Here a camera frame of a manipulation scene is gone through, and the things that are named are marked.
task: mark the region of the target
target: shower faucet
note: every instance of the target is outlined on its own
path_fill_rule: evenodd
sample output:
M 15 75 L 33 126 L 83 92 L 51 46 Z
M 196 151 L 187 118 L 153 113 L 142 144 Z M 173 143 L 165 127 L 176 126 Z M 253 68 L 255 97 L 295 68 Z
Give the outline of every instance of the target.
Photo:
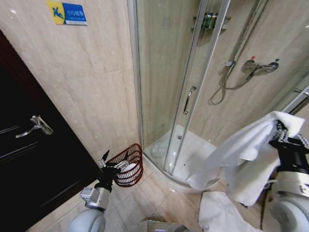
M 246 78 L 247 81 L 249 81 L 251 78 L 254 77 L 256 73 L 259 71 L 266 71 L 267 73 L 271 73 L 275 71 L 279 67 L 279 63 L 277 62 L 271 62 L 269 64 L 262 64 L 262 63 L 256 63 L 253 59 L 247 60 L 243 68 L 244 69 L 254 69 Z
M 279 63 L 271 62 L 269 64 L 262 64 L 262 63 L 256 63 L 253 59 L 249 59 L 244 63 L 243 67 L 245 69 L 254 68 L 256 71 L 262 70 L 271 73 L 279 67 Z

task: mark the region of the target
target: metal frame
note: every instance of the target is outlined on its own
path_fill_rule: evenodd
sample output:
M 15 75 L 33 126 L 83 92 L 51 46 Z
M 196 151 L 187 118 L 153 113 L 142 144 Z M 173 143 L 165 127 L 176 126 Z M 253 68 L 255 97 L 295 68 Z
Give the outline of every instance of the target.
M 306 104 L 301 104 L 309 98 L 309 85 L 301 90 L 301 92 L 283 109 L 283 112 L 295 114 Z
M 193 106 L 191 107 L 189 118 L 187 119 L 187 123 L 184 127 L 183 138 L 180 142 L 178 151 L 176 153 L 177 157 L 175 159 L 175 163 L 174 163 L 171 175 L 173 175 L 173 173 L 175 171 L 175 166 L 176 166 L 176 163 L 177 163 L 177 160 L 178 160 L 178 157 L 179 157 L 179 153 L 180 153 L 181 148 L 183 146 L 183 141 L 185 140 L 185 136 L 186 136 L 186 133 L 188 131 L 189 124 L 192 120 L 193 112 L 195 111 L 195 108 L 197 106 L 197 100 L 198 100 L 199 95 L 201 93 L 201 90 L 202 90 L 202 87 L 203 87 L 203 84 L 204 84 L 204 81 L 205 81 L 205 77 L 207 75 L 207 71 L 208 71 L 208 68 L 209 68 L 209 65 L 210 65 L 210 62 L 211 62 L 211 58 L 212 58 L 213 52 L 215 50 L 215 47 L 216 47 L 216 44 L 217 44 L 217 41 L 218 41 L 220 31 L 221 31 L 221 28 L 223 26 L 229 4 L 230 4 L 230 0 L 223 0 L 222 3 L 221 3 L 220 11 L 219 11 L 219 14 L 218 14 L 218 17 L 217 17 L 217 22 L 216 22 L 215 28 L 213 30 L 213 34 L 211 36 L 211 42 L 210 42 L 210 46 L 209 46 L 209 49 L 208 49 L 208 54 L 206 56 L 204 71 L 203 71 L 203 74 L 202 74 L 201 79 L 199 81 L 199 84 L 197 86 L 197 94 L 196 94 L 196 97 L 193 100 Z
M 199 37 L 199 33 L 201 31 L 201 26 L 202 26 L 202 23 L 203 23 L 204 13 L 206 11 L 207 5 L 208 5 L 208 0 L 201 0 L 201 3 L 199 5 L 199 9 L 198 9 L 198 13 L 197 13 L 196 26 L 194 28 L 193 38 L 191 40 L 190 52 L 189 52 L 189 55 L 188 55 L 188 58 L 187 58 L 187 61 L 186 61 L 186 64 L 185 64 L 186 69 L 184 71 L 184 75 L 183 75 L 183 78 L 182 78 L 182 84 L 181 84 L 182 89 L 178 94 L 178 102 L 177 102 L 178 105 L 177 105 L 177 110 L 176 110 L 175 115 L 174 115 L 173 127 L 172 127 L 172 130 L 171 130 L 170 136 L 169 136 L 169 143 L 168 143 L 169 146 L 168 146 L 167 154 L 165 156 L 164 165 L 163 165 L 164 170 L 168 169 L 166 161 L 167 161 L 169 150 L 170 150 L 171 140 L 172 140 L 174 133 L 175 133 L 177 115 L 182 110 L 182 105 L 181 105 L 180 101 L 181 101 L 181 98 L 182 98 L 182 94 L 185 91 L 184 83 L 185 83 L 185 80 L 190 77 L 190 73 L 191 73 L 191 70 L 192 70 L 193 63 L 194 63 L 194 57 L 195 57 L 195 54 L 196 54 L 196 51 L 197 51 L 198 37 Z
M 140 52 L 139 52 L 139 35 L 138 35 L 138 19 L 137 19 L 137 7 L 136 0 L 127 0 L 127 9 L 129 16 L 130 26 L 130 39 L 131 50 L 133 60 L 133 74 L 134 74 L 134 86 L 135 86 L 135 98 L 137 107 L 137 119 L 139 126 L 139 137 L 142 149 L 144 149 L 143 140 L 143 127 L 142 127 L 142 111 L 141 111 L 141 88 L 140 88 Z
M 182 79 L 182 89 L 178 95 L 178 106 L 177 106 L 177 111 L 175 112 L 175 117 L 174 117 L 174 123 L 173 123 L 173 128 L 171 131 L 171 135 L 169 138 L 169 147 L 168 147 L 168 151 L 167 154 L 169 152 L 170 149 L 170 143 L 171 143 L 171 139 L 172 136 L 175 132 L 175 127 L 176 127 L 176 118 L 179 112 L 181 112 L 182 107 L 180 104 L 180 100 L 182 97 L 182 94 L 184 92 L 184 83 L 187 77 L 190 76 L 190 72 L 193 66 L 193 62 L 194 62 L 194 54 L 196 53 L 197 50 L 197 41 L 198 41 L 198 36 L 201 30 L 201 24 L 203 22 L 203 18 L 204 18 L 204 12 L 206 11 L 206 7 L 207 7 L 207 3 L 208 0 L 201 0 L 200 6 L 199 6 L 199 11 L 198 11 L 198 16 L 197 16 L 197 20 L 196 20 L 196 27 L 194 30 L 194 35 L 192 38 L 192 42 L 191 42 L 191 47 L 190 47 L 190 53 L 189 56 L 187 58 L 186 61 L 186 70 L 184 72 L 183 75 L 183 79 Z M 191 122 L 192 119 L 192 115 L 193 115 L 193 111 L 196 107 L 196 103 L 198 100 L 198 97 L 200 95 L 200 91 L 201 91 L 201 86 L 204 83 L 204 79 L 206 76 L 206 72 L 207 69 L 209 67 L 209 63 L 216 45 L 216 42 L 218 40 L 218 37 L 220 35 L 220 30 L 221 27 L 224 23 L 224 19 L 225 19 L 225 15 L 229 6 L 230 0 L 223 0 L 222 4 L 221 4 L 221 8 L 219 11 L 219 15 L 217 18 L 217 23 L 216 26 L 213 30 L 213 35 L 211 38 L 211 43 L 210 43 L 210 48 L 209 48 L 209 52 L 208 52 L 208 56 L 206 59 L 206 63 L 205 63 L 205 68 L 204 68 L 204 72 L 201 76 L 198 88 L 197 88 L 197 95 L 194 98 L 194 104 L 193 107 L 191 107 L 190 110 L 190 114 L 189 114 L 189 118 L 187 120 L 186 126 L 185 126 L 185 130 L 184 130 L 184 134 L 183 134 L 183 139 L 181 141 L 181 144 L 179 146 L 178 149 L 178 153 L 177 153 L 177 157 L 175 159 L 175 163 L 173 166 L 173 170 L 171 172 L 171 174 L 168 174 L 166 172 L 164 172 L 162 170 L 163 173 L 165 173 L 165 176 L 168 178 L 172 178 L 174 181 L 177 181 L 179 183 L 182 183 L 184 186 L 187 186 L 188 184 L 182 181 L 177 180 L 176 178 L 172 177 L 174 168 L 175 168 L 175 164 L 178 160 L 178 156 L 179 156 L 179 151 L 181 150 L 182 144 L 183 144 L 183 140 L 185 138 L 185 134 L 187 132 L 187 128 L 189 123 Z M 142 146 L 142 149 L 144 149 L 144 144 L 143 144 L 143 128 L 142 128 L 142 104 L 141 104 L 141 80 L 140 80 L 140 57 L 139 57 L 139 38 L 138 38 L 138 16 L 137 16 L 137 5 L 136 5 L 136 0 L 127 0 L 127 7 L 128 7 L 128 17 L 129 17 L 129 26 L 130 26 L 130 39 L 131 39 L 131 49 L 132 49 L 132 59 L 133 59 L 133 73 L 134 73 L 134 83 L 135 83 L 135 92 L 136 92 L 136 103 L 137 103 L 137 115 L 138 115 L 138 125 L 139 125 L 139 137 L 140 137 L 140 143 Z M 150 160 L 152 161 L 147 154 L 144 153 L 144 155 Z M 161 170 L 162 168 L 159 167 L 157 164 L 155 164 L 154 162 L 152 162 L 159 170 Z

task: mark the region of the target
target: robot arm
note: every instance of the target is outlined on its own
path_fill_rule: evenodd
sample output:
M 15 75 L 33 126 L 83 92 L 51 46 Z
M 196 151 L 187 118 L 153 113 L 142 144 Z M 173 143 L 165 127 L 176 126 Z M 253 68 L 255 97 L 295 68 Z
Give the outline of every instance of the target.
M 104 161 L 109 151 L 100 160 L 102 175 L 99 183 L 94 188 L 84 188 L 80 196 L 85 201 L 85 206 L 89 209 L 83 211 L 71 222 L 68 232 L 103 232 L 105 229 L 104 212 L 109 202 L 112 191 L 112 180 L 114 176 L 127 167 L 128 161 L 124 160 L 119 164 L 108 164 Z
M 272 186 L 275 202 L 271 214 L 282 232 L 309 231 L 308 142 L 301 135 L 288 138 L 286 130 L 279 130 L 269 144 L 278 150 L 281 162 Z

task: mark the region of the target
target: yellow logo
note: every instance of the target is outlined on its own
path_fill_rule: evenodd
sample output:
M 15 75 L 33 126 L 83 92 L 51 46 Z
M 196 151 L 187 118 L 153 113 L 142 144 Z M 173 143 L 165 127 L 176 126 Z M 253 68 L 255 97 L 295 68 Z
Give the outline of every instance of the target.
M 61 2 L 46 1 L 50 14 L 56 24 L 64 24 L 65 14 Z

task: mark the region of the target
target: dark wooden door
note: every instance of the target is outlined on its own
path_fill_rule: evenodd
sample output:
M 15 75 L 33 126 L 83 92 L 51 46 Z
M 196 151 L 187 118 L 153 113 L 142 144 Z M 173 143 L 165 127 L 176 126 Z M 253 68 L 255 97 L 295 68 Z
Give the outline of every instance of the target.
M 0 34 L 0 184 L 5 231 L 24 231 L 101 174 L 13 47 Z M 53 129 L 16 138 L 41 118 Z

